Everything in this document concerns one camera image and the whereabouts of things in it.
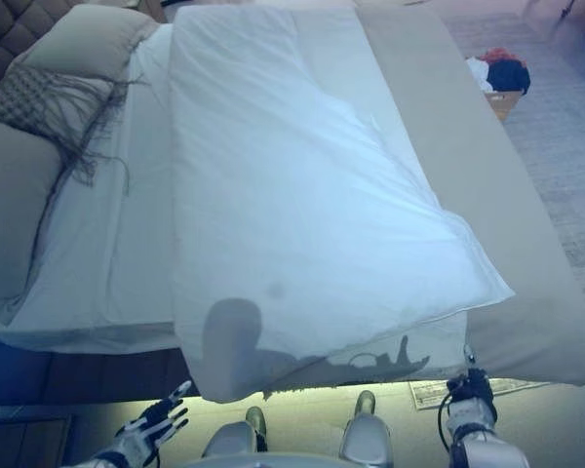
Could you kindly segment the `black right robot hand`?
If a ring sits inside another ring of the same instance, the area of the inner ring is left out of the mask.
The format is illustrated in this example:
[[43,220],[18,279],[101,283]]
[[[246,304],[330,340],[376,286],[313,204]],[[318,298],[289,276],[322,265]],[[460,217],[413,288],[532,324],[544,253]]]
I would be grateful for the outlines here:
[[487,373],[478,368],[471,368],[465,374],[450,379],[447,389],[453,403],[470,399],[479,399],[493,406],[493,393]]

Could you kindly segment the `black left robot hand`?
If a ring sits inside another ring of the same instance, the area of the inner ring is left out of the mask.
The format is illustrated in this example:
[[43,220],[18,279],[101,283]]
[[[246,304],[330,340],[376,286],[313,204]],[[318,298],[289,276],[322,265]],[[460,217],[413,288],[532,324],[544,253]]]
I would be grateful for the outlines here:
[[191,380],[182,382],[168,397],[120,429],[115,450],[126,458],[129,466],[146,466],[158,455],[161,445],[188,423],[188,408],[183,398],[192,386]]

